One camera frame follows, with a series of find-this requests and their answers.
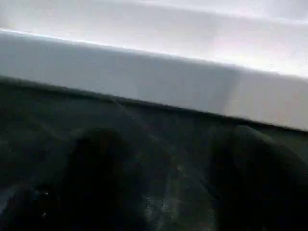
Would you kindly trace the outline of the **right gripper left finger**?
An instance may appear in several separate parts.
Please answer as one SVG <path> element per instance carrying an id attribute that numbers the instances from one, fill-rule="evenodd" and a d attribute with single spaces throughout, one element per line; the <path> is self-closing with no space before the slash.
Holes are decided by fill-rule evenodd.
<path id="1" fill-rule="evenodd" d="M 127 143 L 114 130 L 88 130 L 61 170 L 35 185 L 34 231 L 124 231 Z"/>

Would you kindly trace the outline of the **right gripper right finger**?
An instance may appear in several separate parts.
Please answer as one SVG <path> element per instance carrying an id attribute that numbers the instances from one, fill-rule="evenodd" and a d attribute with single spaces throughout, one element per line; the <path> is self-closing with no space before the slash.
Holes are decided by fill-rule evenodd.
<path id="1" fill-rule="evenodd" d="M 305 231 L 308 164 L 247 126 L 213 134 L 208 182 L 219 231 Z"/>

